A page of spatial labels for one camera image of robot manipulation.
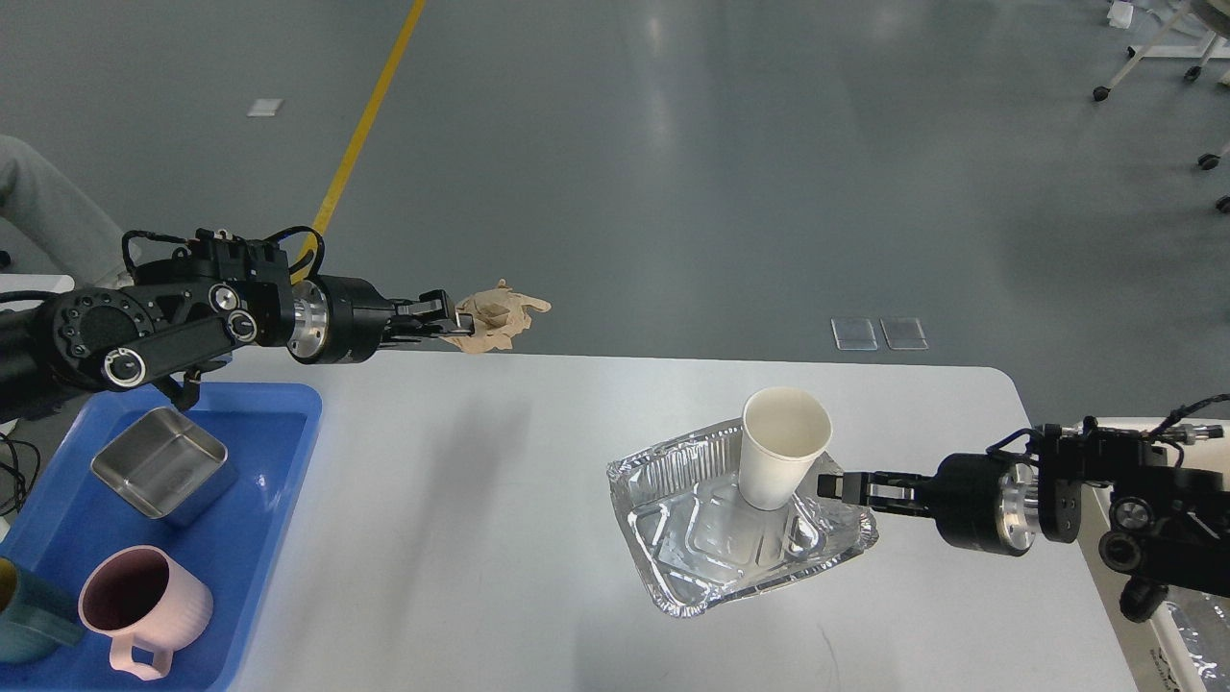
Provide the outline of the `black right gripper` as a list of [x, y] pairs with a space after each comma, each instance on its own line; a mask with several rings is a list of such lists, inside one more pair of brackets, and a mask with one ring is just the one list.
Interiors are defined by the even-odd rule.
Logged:
[[[919, 490], [932, 481], [932, 511]], [[954, 454], [936, 476], [847, 472], [817, 478], [817, 495], [887, 515], [934, 520], [948, 546], [1026, 556], [1041, 533], [1037, 481], [1031, 465], [985, 455]]]

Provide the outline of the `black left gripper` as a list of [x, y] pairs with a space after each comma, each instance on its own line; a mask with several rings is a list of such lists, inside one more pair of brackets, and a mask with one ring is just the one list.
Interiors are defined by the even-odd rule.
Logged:
[[386, 299], [369, 281], [320, 275], [295, 284], [292, 297], [287, 349], [303, 364], [364, 363], [381, 343], [410, 347], [475, 331], [474, 320], [455, 321], [455, 304], [443, 289]]

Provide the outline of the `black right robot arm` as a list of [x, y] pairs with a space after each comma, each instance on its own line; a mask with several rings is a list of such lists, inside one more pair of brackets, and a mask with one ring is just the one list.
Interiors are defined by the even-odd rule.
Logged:
[[927, 517], [950, 546], [1025, 556], [1036, 537], [1077, 540], [1085, 486], [1109, 490], [1098, 556], [1128, 581], [1121, 615], [1149, 619], [1171, 588], [1228, 595], [1228, 487], [1216, 470], [1186, 463], [1187, 447], [1223, 438], [1221, 425], [1192, 425], [1196, 412], [1226, 402], [1213, 395], [1180, 406], [1151, 428], [1046, 424], [1014, 431], [983, 454], [953, 454], [931, 476], [847, 472], [820, 476], [820, 498], [892, 515]]

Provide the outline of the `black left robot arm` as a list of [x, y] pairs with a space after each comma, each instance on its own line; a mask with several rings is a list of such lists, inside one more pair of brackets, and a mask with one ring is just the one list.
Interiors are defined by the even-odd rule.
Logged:
[[248, 345], [287, 349], [303, 364], [347, 364], [474, 334], [474, 318], [444, 290], [385, 297], [369, 281], [323, 275], [323, 238], [308, 225], [264, 238], [154, 234], [175, 253], [145, 264], [129, 254], [133, 238], [121, 241], [129, 286], [2, 295], [32, 304], [2, 312], [2, 422], [145, 385], [188, 411], [204, 374]]

